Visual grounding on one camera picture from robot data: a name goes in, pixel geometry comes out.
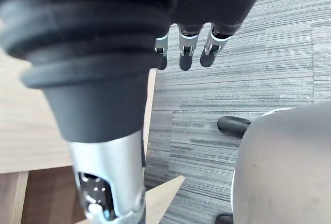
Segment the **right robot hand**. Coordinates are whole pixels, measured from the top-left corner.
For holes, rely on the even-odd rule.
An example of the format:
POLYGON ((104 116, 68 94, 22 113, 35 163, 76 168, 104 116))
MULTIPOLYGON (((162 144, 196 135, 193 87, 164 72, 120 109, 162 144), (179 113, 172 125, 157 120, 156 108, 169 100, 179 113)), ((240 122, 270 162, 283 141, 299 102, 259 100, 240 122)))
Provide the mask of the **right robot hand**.
POLYGON ((92 223, 145 223, 143 122, 148 75, 164 68, 172 24, 230 37, 257 0, 1 0, 1 48, 31 63, 67 142, 92 223))

